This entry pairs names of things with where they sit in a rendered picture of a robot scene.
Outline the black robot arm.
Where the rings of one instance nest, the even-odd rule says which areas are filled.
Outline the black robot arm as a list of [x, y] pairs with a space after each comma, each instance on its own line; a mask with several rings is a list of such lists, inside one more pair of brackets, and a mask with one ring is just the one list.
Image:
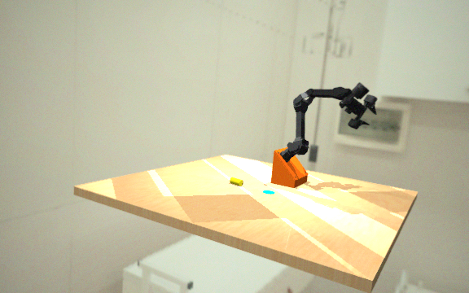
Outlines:
[[[289, 142], [287, 144], [285, 151], [279, 154], [288, 162], [294, 155], [304, 155], [308, 151], [309, 141], [305, 140], [305, 113], [314, 98], [338, 99], [340, 100], [339, 106], [341, 108], [346, 106], [345, 111], [350, 114], [352, 112], [350, 110], [353, 110], [358, 104], [356, 99], [364, 98], [369, 92], [361, 82], [358, 82], [352, 90], [343, 87], [336, 87], [332, 90], [308, 89], [297, 96], [293, 100], [296, 111], [296, 138], [293, 143]], [[305, 100], [304, 98], [307, 97], [309, 98]]]

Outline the yellow cylinder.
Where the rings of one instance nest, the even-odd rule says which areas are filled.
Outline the yellow cylinder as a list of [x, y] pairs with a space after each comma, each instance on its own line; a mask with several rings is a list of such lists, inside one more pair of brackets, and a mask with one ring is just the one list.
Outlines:
[[235, 184], [235, 185], [237, 185], [237, 186], [242, 186], [242, 185], [243, 185], [243, 180], [240, 180], [240, 179], [237, 179], [237, 178], [232, 177], [232, 178], [230, 179], [230, 183], [231, 183], [231, 184]]

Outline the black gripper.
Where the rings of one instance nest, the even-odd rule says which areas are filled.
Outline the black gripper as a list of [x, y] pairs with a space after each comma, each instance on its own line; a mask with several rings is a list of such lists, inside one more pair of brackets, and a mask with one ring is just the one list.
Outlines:
[[375, 103], [377, 102], [377, 100], [378, 99], [375, 96], [368, 94], [365, 100], [363, 100], [365, 101], [363, 105], [357, 101], [357, 106], [353, 110], [350, 110], [357, 116], [355, 117], [355, 119], [351, 118], [351, 120], [348, 122], [348, 126], [354, 129], [358, 129], [358, 127], [361, 125], [369, 125], [363, 120], [360, 120], [360, 118], [362, 117], [365, 110], [367, 110], [367, 108], [369, 108], [373, 113], [377, 115], [375, 110]]

